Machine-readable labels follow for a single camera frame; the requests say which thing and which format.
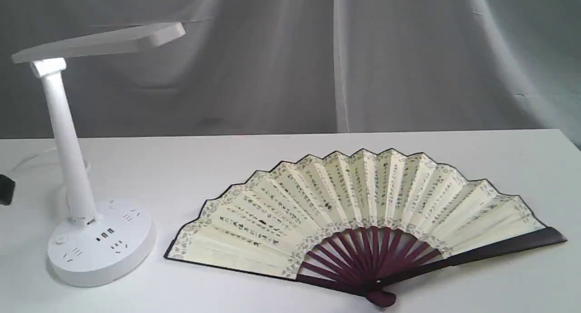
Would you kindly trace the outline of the white desk lamp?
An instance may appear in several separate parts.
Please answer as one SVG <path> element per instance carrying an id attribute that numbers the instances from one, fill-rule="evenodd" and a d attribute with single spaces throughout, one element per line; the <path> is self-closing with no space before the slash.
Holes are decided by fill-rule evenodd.
<path id="1" fill-rule="evenodd" d="M 48 241 L 48 259 L 65 284 L 110 284 L 141 265 L 156 241 L 145 207 L 127 199 L 97 202 L 93 196 L 61 77 L 66 58 L 135 53 L 185 33 L 181 22 L 161 22 L 40 44 L 12 55 L 15 63 L 30 63 L 46 96 L 69 212 Z"/>

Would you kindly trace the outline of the folding paper fan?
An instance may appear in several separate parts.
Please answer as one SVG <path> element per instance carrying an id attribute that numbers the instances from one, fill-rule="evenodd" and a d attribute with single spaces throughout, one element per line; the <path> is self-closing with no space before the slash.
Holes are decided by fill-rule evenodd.
<path id="1" fill-rule="evenodd" d="M 257 170 L 206 200 L 165 259 L 396 302 L 386 288 L 566 242 L 519 195 L 424 152 L 365 148 Z"/>

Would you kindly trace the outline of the grey backdrop curtain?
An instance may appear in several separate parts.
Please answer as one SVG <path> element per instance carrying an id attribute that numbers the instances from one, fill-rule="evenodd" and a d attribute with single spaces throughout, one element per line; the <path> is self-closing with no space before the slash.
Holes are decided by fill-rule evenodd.
<path id="1" fill-rule="evenodd" d="M 52 137 L 12 55 L 156 22 L 70 58 L 79 137 L 558 128 L 580 145 L 580 0 L 1 0 L 1 137 Z"/>

